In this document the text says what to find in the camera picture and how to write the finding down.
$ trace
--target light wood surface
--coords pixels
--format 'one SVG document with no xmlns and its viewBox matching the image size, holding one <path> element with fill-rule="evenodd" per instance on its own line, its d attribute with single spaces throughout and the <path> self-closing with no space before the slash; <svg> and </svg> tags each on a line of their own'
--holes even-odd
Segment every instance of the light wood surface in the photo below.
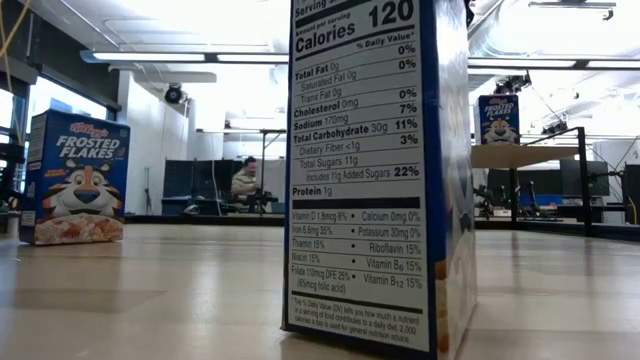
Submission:
<svg viewBox="0 0 640 360">
<path fill-rule="evenodd" d="M 476 145 L 471 165 L 476 169 L 517 169 L 578 154 L 575 146 Z"/>
<path fill-rule="evenodd" d="M 121 243 L 0 240 L 0 359 L 375 359 L 278 329 L 282 238 L 130 225 Z M 640 354 L 638 246 L 480 231 L 478 272 L 460 360 Z"/>
</svg>

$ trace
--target frosted flakes box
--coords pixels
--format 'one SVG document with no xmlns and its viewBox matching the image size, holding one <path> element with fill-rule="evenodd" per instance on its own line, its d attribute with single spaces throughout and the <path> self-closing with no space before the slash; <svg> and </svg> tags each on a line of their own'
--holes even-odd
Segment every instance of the frosted flakes box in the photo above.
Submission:
<svg viewBox="0 0 640 360">
<path fill-rule="evenodd" d="M 129 127 L 49 110 L 31 123 L 20 240 L 122 239 Z"/>
<path fill-rule="evenodd" d="M 475 106 L 475 118 L 476 144 L 520 144 L 518 95 L 480 96 Z"/>
</svg>

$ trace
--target computer monitor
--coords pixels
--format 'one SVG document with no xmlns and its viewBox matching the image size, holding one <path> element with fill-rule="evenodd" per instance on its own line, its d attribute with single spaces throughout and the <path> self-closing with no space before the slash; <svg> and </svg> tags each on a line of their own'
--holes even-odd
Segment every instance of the computer monitor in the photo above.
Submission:
<svg viewBox="0 0 640 360">
<path fill-rule="evenodd" d="M 562 193 L 568 196 L 582 195 L 582 180 L 580 178 L 580 161 L 560 160 L 560 171 L 562 172 Z M 587 172 L 589 173 L 589 195 L 609 196 L 609 172 L 607 163 L 603 161 L 588 161 Z"/>
</svg>

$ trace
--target vitamin list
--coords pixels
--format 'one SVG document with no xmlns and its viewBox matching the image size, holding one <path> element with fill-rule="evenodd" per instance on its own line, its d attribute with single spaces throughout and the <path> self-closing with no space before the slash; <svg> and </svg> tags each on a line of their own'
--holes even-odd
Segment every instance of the vitamin list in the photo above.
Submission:
<svg viewBox="0 0 640 360">
<path fill-rule="evenodd" d="M 428 351 L 419 4 L 293 2 L 287 316 Z"/>
</svg>

